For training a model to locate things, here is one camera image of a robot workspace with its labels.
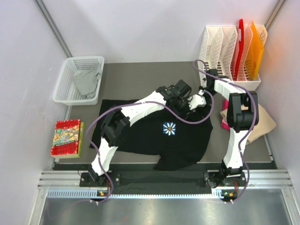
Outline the black daisy print t shirt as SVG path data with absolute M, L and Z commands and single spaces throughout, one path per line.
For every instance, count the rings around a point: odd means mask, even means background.
M 203 158 L 213 130 L 210 118 L 201 124 L 193 123 L 206 117 L 210 110 L 210 104 L 196 108 L 183 117 L 187 123 L 166 109 L 154 112 L 133 124 L 117 150 L 159 155 L 154 167 L 157 170 L 171 171 L 193 165 Z

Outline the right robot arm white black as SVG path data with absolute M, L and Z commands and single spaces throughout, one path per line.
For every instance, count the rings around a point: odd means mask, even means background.
M 212 95 L 218 93 L 228 101 L 226 121 L 230 138 L 218 175 L 218 181 L 228 186 L 245 178 L 242 171 L 243 153 L 248 137 L 259 121 L 258 95 L 234 84 L 226 76 L 219 76 L 216 69 L 202 73 L 206 75 L 206 87 L 201 88 Z

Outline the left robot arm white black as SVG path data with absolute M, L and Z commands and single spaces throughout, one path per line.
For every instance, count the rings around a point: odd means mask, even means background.
M 101 186 L 106 182 L 110 161 L 117 148 L 125 141 L 134 123 L 165 107 L 170 108 L 177 115 L 189 112 L 188 95 L 190 92 L 191 87 L 183 80 L 179 80 L 168 88 L 159 87 L 147 97 L 132 104 L 114 106 L 101 114 L 96 119 L 96 121 L 103 120 L 100 144 L 97 146 L 91 142 L 97 150 L 89 171 L 91 182 L 96 186 Z

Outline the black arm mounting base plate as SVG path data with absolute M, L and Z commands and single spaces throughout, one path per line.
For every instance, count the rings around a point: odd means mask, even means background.
M 88 171 L 81 174 L 79 186 L 87 188 L 124 187 L 133 184 L 141 185 L 183 185 L 185 187 L 233 186 L 235 182 L 244 185 L 245 174 L 237 177 L 222 177 L 219 171 L 114 171 L 108 173 L 112 182 L 105 175 L 97 176 Z

